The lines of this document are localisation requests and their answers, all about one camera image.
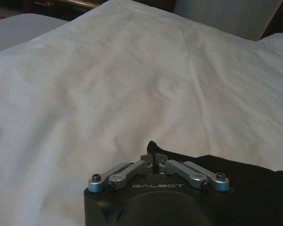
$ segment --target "black cloth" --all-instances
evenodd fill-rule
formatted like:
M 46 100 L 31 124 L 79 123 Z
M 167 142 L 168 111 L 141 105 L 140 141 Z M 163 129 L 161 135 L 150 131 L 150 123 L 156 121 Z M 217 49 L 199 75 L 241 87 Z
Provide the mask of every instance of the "black cloth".
M 234 190 L 218 210 L 218 225 L 283 226 L 283 171 L 229 161 L 212 155 L 198 158 L 162 150 L 151 141 L 148 153 L 160 153 L 176 161 L 192 161 L 212 172 L 223 172 Z

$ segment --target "headboard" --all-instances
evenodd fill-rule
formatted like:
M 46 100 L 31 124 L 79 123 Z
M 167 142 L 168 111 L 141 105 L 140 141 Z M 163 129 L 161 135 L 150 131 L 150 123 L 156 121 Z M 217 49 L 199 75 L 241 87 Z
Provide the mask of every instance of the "headboard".
M 168 12 L 174 12 L 177 0 L 134 0 L 142 4 L 163 9 Z

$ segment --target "silver metal linkage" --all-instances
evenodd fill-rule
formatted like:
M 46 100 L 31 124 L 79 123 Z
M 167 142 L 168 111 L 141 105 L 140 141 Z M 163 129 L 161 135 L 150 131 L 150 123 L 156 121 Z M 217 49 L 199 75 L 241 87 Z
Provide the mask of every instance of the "silver metal linkage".
M 153 165 L 149 161 L 139 160 L 123 171 L 111 175 L 107 183 L 107 188 L 111 190 L 124 188 L 126 187 L 127 182 L 136 175 L 152 173 L 152 167 Z
M 191 161 L 186 161 L 183 163 L 184 166 L 194 170 L 196 172 L 202 173 L 208 177 L 208 180 L 212 187 L 221 192 L 229 190 L 229 179 L 225 177 L 224 173 L 213 173 Z
M 183 166 L 175 160 L 162 161 L 159 165 L 159 172 L 164 174 L 176 173 L 186 179 L 190 186 L 199 189 L 209 189 L 209 181 L 207 176 L 202 173 L 195 172 L 188 167 Z
M 130 164 L 127 162 L 122 162 L 117 166 L 109 169 L 107 172 L 103 174 L 93 174 L 92 178 L 88 181 L 88 190 L 90 192 L 101 192 L 103 191 L 106 186 L 109 177 L 112 174 L 118 173 L 119 171 L 127 168 Z

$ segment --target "wrinkled fabric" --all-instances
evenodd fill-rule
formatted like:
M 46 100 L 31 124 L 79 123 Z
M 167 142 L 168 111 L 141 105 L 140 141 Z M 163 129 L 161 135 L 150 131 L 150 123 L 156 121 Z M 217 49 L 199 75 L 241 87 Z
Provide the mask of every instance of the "wrinkled fabric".
M 83 226 L 90 175 L 150 140 L 283 170 L 275 42 L 110 0 L 0 52 L 0 226 Z

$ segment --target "screw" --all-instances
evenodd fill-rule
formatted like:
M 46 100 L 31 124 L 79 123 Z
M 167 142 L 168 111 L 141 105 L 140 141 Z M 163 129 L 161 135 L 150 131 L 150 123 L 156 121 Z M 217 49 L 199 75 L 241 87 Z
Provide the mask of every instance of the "screw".
M 225 180 L 225 174 L 224 173 L 216 173 L 216 179 L 217 180 Z
M 93 174 L 92 177 L 91 177 L 92 181 L 94 182 L 98 182 L 101 180 L 101 176 L 100 174 L 96 173 L 96 174 Z
M 203 180 L 201 185 L 200 185 L 201 189 L 203 190 L 208 190 L 210 187 L 209 181 L 208 180 Z
M 112 182 L 108 182 L 108 183 L 107 183 L 107 188 L 108 188 L 109 190 L 114 190 L 114 189 L 115 189 L 115 184 L 112 183 Z

